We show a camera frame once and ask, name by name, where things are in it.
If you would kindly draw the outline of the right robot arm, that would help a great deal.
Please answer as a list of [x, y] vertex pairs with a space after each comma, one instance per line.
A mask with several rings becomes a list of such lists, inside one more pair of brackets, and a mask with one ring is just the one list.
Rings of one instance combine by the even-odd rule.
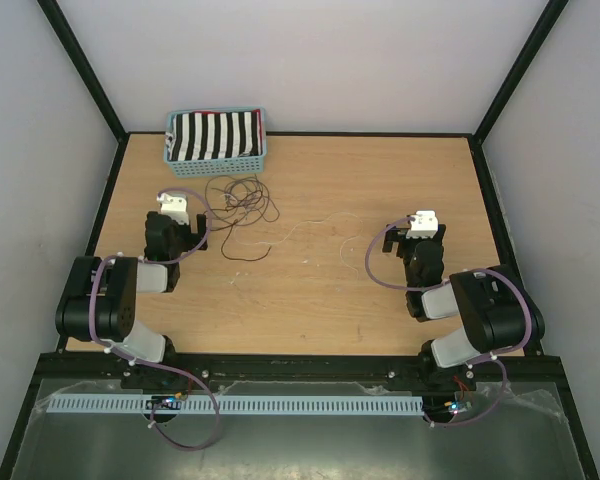
[[460, 328], [422, 345], [417, 376], [430, 389], [448, 382], [453, 367], [525, 348], [545, 334], [539, 308], [508, 265], [443, 278], [445, 232], [443, 224], [422, 233], [394, 226], [382, 243], [384, 253], [395, 252], [403, 262], [406, 308], [412, 318], [421, 323], [461, 319]]

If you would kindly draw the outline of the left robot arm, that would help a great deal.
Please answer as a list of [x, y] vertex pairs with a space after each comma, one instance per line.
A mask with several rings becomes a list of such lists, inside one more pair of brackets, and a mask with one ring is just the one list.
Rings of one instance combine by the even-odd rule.
[[209, 222], [186, 214], [174, 217], [151, 211], [145, 221], [142, 257], [81, 256], [74, 260], [55, 314], [58, 333], [92, 342], [132, 366], [146, 362], [144, 375], [157, 387], [174, 384], [180, 373], [173, 341], [146, 326], [136, 314], [140, 294], [166, 294], [180, 279], [180, 262], [192, 251], [206, 250]]

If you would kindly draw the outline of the white zip tie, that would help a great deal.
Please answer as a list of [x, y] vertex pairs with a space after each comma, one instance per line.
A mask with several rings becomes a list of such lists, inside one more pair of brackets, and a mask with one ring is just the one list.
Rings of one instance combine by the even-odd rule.
[[[358, 224], [358, 229], [355, 232], [355, 234], [345, 237], [343, 233], [339, 232], [337, 230], [337, 228], [333, 225], [333, 221], [337, 217], [346, 217], [347, 219], [354, 219]], [[287, 242], [288, 240], [290, 240], [291, 237], [294, 235], [294, 233], [301, 227], [321, 226], [321, 225], [331, 226], [331, 229], [329, 231], [325, 230], [324, 232], [322, 232], [319, 235], [320, 239], [316, 240], [316, 242], [318, 242], [318, 243], [325, 243], [325, 242], [334, 243], [335, 238], [340, 238], [341, 242], [340, 242], [339, 249], [338, 249], [339, 262], [342, 266], [353, 271], [355, 273], [355, 278], [359, 279], [360, 278], [360, 270], [358, 268], [356, 268], [354, 265], [349, 264], [345, 260], [344, 255], [343, 255], [343, 250], [344, 250], [345, 245], [350, 241], [360, 238], [364, 232], [363, 220], [359, 216], [357, 216], [351, 212], [346, 212], [346, 211], [334, 212], [323, 220], [300, 221], [300, 222], [296, 223], [282, 239], [276, 240], [276, 241], [260, 240], [260, 241], [256, 241], [256, 242], [245, 242], [238, 235], [238, 229], [245, 226], [243, 224], [234, 225], [233, 230], [232, 230], [232, 235], [234, 237], [234, 241], [241, 246], [245, 246], [245, 247], [266, 246], [267, 248], [271, 249], [273, 247], [278, 247], [278, 246], [284, 244], [285, 242]]]

